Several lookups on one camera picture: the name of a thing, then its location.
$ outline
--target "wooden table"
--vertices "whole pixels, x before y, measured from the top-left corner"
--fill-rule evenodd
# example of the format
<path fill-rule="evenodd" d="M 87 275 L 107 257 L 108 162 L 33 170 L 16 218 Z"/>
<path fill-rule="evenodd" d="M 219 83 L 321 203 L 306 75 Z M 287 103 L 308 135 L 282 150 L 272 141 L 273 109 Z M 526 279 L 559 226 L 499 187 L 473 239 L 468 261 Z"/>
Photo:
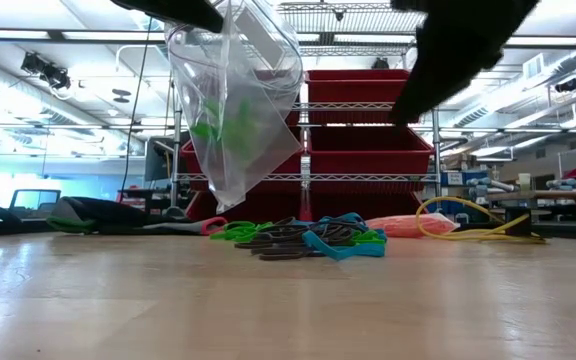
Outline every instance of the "wooden table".
<path fill-rule="evenodd" d="M 0 237 L 0 359 L 576 359 L 576 240 L 273 263 L 198 237 Z"/>

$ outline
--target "tangled straps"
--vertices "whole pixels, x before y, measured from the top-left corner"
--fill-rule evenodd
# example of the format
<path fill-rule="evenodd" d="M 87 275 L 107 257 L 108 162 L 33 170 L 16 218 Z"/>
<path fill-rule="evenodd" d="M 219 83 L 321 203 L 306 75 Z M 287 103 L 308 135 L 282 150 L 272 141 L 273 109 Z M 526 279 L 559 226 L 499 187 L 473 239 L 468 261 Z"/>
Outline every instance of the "tangled straps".
<path fill-rule="evenodd" d="M 212 238 L 233 240 L 236 248 L 249 249 L 252 255 L 265 261 L 324 256 L 337 261 L 355 255 L 383 257 L 387 241 L 382 230 L 370 230 L 355 213 L 325 217 L 315 223 L 294 218 L 262 225 L 236 222 L 224 230 Z"/>

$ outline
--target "yellow cable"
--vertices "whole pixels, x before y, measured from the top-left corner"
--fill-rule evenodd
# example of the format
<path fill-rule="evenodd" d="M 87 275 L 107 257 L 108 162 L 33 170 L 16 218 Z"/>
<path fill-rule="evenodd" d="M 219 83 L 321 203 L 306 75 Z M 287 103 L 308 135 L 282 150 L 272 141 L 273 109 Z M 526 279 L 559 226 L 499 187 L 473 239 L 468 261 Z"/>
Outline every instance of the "yellow cable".
<path fill-rule="evenodd" d="M 517 219 L 515 219 L 509 223 L 503 224 L 503 225 L 501 225 L 495 229 L 491 229 L 491 230 L 474 229 L 474 230 L 466 230 L 466 231 L 450 233 L 450 234 L 443 234 L 443 235 L 433 234 L 433 233 L 429 232 L 428 230 L 424 229 L 424 227 L 422 226 L 421 214 L 428 207 L 428 205 L 436 203 L 436 202 L 444 201 L 444 200 L 454 201 L 454 202 L 458 202 L 460 204 L 464 204 L 466 206 L 470 206 L 471 208 L 479 210 L 482 213 L 490 216 L 495 221 L 498 221 L 502 224 L 504 222 L 497 215 L 488 211 L 488 209 L 486 209 L 482 206 L 479 206 L 479 205 L 473 203 L 472 201 L 468 201 L 468 200 L 464 200 L 464 199 L 460 199 L 460 198 L 456 198 L 456 197 L 450 197 L 450 196 L 441 196 L 441 197 L 436 197 L 434 199 L 430 199 L 430 200 L 424 202 L 423 204 L 421 204 L 419 209 L 417 209 L 417 213 L 416 213 L 417 228 L 424 235 L 433 237 L 435 239 L 450 240 L 450 241 L 479 241 L 479 242 L 504 241 L 504 242 L 519 242 L 519 243 L 526 243 L 526 244 L 546 244 L 546 241 L 537 234 L 531 234 L 532 235 L 531 237 L 518 237 L 518 236 L 510 236 L 510 235 L 505 234 L 506 230 L 508 230 L 508 229 L 512 228 L 513 226 L 518 225 L 522 221 L 528 219 L 530 217 L 529 214 L 522 215 L 522 216 L 518 217 Z"/>

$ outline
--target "plastic bag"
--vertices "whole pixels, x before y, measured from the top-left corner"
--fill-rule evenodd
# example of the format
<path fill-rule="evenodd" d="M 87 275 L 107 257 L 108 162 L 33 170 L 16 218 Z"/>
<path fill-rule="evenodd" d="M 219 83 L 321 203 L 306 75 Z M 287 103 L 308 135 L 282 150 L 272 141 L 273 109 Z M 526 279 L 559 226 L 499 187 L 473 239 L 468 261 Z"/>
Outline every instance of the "plastic bag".
<path fill-rule="evenodd" d="M 221 34 L 179 25 L 166 40 L 183 117 L 217 212 L 301 145 L 284 122 L 303 83 L 294 29 L 264 0 L 225 0 Z"/>
<path fill-rule="evenodd" d="M 442 214 L 422 214 L 421 224 L 426 231 L 443 235 L 459 227 Z M 417 228 L 415 215 L 389 216 L 366 221 L 371 229 L 383 229 L 389 237 L 420 238 L 424 234 Z"/>

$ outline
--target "metal wire shelf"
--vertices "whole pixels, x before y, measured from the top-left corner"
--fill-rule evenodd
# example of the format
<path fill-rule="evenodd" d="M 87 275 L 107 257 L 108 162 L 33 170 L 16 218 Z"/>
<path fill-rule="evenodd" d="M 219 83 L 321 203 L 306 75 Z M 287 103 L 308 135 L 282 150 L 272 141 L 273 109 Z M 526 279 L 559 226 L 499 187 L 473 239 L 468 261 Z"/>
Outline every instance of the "metal wire shelf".
<path fill-rule="evenodd" d="M 177 174 L 177 181 L 207 181 L 204 174 Z M 436 183 L 435 174 L 270 174 L 264 181 L 353 181 Z"/>
<path fill-rule="evenodd" d="M 390 111 L 392 103 L 295 103 L 293 111 Z"/>
<path fill-rule="evenodd" d="M 401 56 L 425 19 L 388 3 L 284 3 L 277 11 L 299 34 L 302 56 Z"/>

